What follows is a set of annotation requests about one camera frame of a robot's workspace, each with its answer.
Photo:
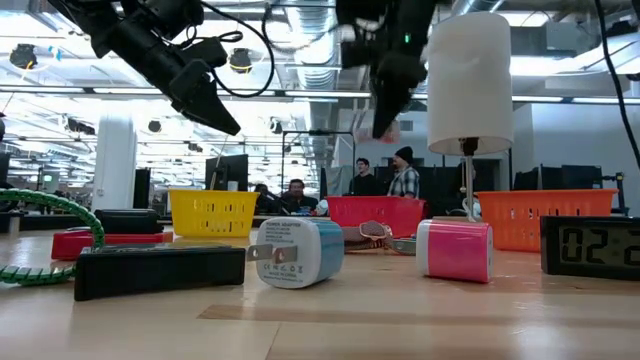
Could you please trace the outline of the black digital clock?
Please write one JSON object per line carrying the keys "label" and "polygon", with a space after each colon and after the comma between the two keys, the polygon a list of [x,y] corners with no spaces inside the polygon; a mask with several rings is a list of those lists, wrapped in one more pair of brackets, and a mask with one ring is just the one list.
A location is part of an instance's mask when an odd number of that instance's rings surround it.
{"label": "black digital clock", "polygon": [[640,281],[640,218],[544,216],[541,268],[548,275]]}

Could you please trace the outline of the black rectangular office item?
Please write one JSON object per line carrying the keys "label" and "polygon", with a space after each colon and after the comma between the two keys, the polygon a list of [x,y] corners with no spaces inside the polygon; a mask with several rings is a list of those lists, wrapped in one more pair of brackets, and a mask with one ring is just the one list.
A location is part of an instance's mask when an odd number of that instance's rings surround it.
{"label": "black rectangular office item", "polygon": [[164,230],[152,209],[96,210],[95,216],[107,234],[156,234]]}

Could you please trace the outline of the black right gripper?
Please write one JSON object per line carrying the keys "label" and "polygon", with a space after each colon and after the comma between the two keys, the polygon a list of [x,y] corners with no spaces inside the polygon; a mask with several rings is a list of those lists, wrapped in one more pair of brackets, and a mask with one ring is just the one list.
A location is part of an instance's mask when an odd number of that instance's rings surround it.
{"label": "black right gripper", "polygon": [[425,80],[421,56],[435,0],[336,0],[335,10],[338,25],[354,30],[341,41],[341,67],[378,66],[372,135],[382,138]]}

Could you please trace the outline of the row of black monitors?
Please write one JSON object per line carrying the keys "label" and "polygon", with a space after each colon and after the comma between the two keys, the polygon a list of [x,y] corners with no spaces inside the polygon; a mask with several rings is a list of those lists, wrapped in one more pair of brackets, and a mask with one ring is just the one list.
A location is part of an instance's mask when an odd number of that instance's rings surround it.
{"label": "row of black monitors", "polygon": [[604,189],[605,182],[613,182],[619,193],[624,190],[624,174],[604,175],[600,166],[562,165],[552,167],[539,165],[515,175],[513,190],[571,190]]}

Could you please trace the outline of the white shade wooden base lamp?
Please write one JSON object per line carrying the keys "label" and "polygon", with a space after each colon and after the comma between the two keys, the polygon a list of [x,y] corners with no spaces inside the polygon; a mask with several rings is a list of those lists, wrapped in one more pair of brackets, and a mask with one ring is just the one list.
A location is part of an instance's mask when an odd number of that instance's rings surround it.
{"label": "white shade wooden base lamp", "polygon": [[464,208],[473,222],[473,157],[514,142],[510,26],[490,12],[454,16],[437,24],[427,50],[428,149],[464,158]]}

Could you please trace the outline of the pink white power adapter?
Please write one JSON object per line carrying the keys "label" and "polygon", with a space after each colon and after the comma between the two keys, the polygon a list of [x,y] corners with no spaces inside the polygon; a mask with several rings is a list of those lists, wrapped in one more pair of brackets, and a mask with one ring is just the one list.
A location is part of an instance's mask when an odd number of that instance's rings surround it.
{"label": "pink white power adapter", "polygon": [[423,220],[415,263],[426,277],[487,284],[493,275],[493,229],[482,222]]}

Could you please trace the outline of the long black stapler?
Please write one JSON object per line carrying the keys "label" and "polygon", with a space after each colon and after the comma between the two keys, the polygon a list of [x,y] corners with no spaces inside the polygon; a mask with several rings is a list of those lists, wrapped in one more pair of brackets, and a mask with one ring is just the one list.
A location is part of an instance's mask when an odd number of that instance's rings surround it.
{"label": "long black stapler", "polygon": [[168,244],[85,249],[76,259],[74,299],[241,285],[246,250],[227,245],[172,247]]}

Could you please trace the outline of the person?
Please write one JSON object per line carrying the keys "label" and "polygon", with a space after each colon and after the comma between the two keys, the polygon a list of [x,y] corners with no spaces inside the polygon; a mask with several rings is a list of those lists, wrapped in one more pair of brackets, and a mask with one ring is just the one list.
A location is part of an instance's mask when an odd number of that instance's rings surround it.
{"label": "person", "polygon": [[272,214],[277,210],[276,204],[270,196],[268,187],[265,184],[257,184],[254,191],[258,193],[255,206],[256,214]]}
{"label": "person", "polygon": [[389,184],[387,195],[417,199],[420,176],[413,167],[413,149],[405,146],[397,150],[393,157],[393,166],[395,175]]}
{"label": "person", "polygon": [[305,184],[301,179],[292,179],[288,190],[281,196],[282,211],[287,214],[315,215],[318,200],[306,196]]}
{"label": "person", "polygon": [[376,177],[370,172],[370,163],[366,158],[356,160],[357,174],[350,182],[349,193],[355,196],[378,196],[381,194]]}

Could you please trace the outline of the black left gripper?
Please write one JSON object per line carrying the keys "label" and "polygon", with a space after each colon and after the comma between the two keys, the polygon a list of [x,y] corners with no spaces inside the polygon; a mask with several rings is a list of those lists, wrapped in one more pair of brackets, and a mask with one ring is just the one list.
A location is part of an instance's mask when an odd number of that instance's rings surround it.
{"label": "black left gripper", "polygon": [[226,62],[226,52],[216,37],[182,49],[165,43],[139,22],[123,20],[109,30],[107,46],[171,98],[174,108],[183,108],[181,113],[191,121],[227,135],[241,130],[211,78],[214,68]]}

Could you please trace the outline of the blue white power adapter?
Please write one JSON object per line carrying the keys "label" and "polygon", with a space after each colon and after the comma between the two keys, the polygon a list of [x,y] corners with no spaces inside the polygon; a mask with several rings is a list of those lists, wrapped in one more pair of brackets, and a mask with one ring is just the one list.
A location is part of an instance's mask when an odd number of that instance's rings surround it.
{"label": "blue white power adapter", "polygon": [[264,221],[247,260],[258,277],[282,289],[302,289],[341,271],[345,254],[342,228],[330,220],[276,217]]}

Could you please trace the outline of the yellow plastic basket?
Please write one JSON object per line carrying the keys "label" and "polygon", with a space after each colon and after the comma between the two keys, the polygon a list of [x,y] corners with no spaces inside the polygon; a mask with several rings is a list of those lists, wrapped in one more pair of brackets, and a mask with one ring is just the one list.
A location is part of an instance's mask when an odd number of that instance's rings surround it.
{"label": "yellow plastic basket", "polygon": [[174,232],[182,237],[248,237],[258,196],[257,192],[172,188]]}

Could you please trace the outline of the red plastic basket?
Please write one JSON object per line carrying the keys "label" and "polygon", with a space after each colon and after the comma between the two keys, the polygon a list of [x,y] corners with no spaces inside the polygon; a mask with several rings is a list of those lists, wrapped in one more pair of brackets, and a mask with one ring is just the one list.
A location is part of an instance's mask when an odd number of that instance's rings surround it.
{"label": "red plastic basket", "polygon": [[388,225],[394,237],[410,237],[423,218],[425,201],[397,196],[329,196],[332,221],[343,227],[358,227],[376,221]]}

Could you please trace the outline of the red stapler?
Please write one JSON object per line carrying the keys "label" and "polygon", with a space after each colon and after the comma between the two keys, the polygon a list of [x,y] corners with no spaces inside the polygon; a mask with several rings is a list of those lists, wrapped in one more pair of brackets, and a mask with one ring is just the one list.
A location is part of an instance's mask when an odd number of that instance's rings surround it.
{"label": "red stapler", "polygon": [[[155,234],[107,234],[107,245],[156,244],[172,242],[172,232]],[[85,247],[93,243],[93,235],[89,230],[74,230],[55,233],[53,235],[51,259],[74,261]]]}

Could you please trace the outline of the black computer monitor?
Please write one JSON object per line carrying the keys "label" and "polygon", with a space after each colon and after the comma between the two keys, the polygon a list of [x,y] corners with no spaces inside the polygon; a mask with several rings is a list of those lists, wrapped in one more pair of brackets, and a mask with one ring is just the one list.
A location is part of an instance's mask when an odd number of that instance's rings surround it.
{"label": "black computer monitor", "polygon": [[207,159],[205,189],[227,190],[229,182],[236,182],[239,191],[248,190],[249,156],[232,155]]}

